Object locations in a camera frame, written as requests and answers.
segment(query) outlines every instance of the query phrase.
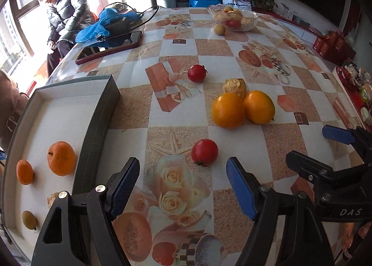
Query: person in puffer jacket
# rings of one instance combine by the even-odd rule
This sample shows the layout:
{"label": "person in puffer jacket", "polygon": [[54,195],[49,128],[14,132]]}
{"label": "person in puffer jacket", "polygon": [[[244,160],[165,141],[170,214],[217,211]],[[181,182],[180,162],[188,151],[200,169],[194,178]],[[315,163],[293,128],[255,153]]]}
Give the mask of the person in puffer jacket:
{"label": "person in puffer jacket", "polygon": [[94,23],[87,0],[39,0],[47,4],[50,22],[48,38],[47,68],[50,76],[60,62],[60,58],[75,45],[76,34]]}

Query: white plastic bag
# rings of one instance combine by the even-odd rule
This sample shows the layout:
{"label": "white plastic bag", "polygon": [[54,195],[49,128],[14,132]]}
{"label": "white plastic bag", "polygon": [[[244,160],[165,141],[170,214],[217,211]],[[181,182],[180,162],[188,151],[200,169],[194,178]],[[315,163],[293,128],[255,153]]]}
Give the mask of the white plastic bag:
{"label": "white plastic bag", "polygon": [[252,11],[251,0],[222,0],[222,3],[233,8]]}

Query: bolt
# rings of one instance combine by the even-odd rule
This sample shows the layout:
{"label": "bolt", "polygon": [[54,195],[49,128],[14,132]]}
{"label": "bolt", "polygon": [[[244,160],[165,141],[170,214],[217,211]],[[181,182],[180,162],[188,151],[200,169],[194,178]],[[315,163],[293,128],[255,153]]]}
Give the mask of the bolt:
{"label": "bolt", "polygon": [[105,191],[105,189],[106,189],[106,186],[104,186],[104,185],[99,185],[99,186],[96,187],[96,192],[97,192],[97,193],[102,193],[102,192]]}
{"label": "bolt", "polygon": [[306,199],[307,198],[307,193],[305,192],[298,192],[297,194],[301,199]]}
{"label": "bolt", "polygon": [[263,192],[268,192],[271,188],[265,184],[260,185],[260,188]]}
{"label": "bolt", "polygon": [[325,193],[323,196],[322,196],[322,200],[323,201],[329,201],[331,199],[331,195],[329,193]]}
{"label": "bolt", "polygon": [[66,198],[66,197],[67,197],[67,192],[65,192],[65,191],[60,192],[60,193],[58,194],[58,197],[59,197],[60,199]]}

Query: phone with red case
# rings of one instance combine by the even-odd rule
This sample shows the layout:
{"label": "phone with red case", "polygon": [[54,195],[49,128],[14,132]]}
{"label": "phone with red case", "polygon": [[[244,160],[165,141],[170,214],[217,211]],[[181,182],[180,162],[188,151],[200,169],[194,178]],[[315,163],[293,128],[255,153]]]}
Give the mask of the phone with red case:
{"label": "phone with red case", "polygon": [[135,31],[96,42],[85,47],[77,57],[75,63],[81,65],[106,55],[137,48],[141,43],[141,39],[142,31]]}

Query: fruit bowl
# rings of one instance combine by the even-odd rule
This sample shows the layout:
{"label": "fruit bowl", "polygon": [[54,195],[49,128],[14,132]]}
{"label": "fruit bowl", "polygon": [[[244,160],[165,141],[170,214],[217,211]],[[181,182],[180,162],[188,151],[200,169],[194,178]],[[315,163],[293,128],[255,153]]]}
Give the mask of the fruit bowl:
{"label": "fruit bowl", "polygon": [[258,15],[248,10],[233,9],[224,11],[226,6],[222,4],[210,5],[212,18],[216,24],[222,24],[226,29],[238,32],[247,32],[257,25]]}

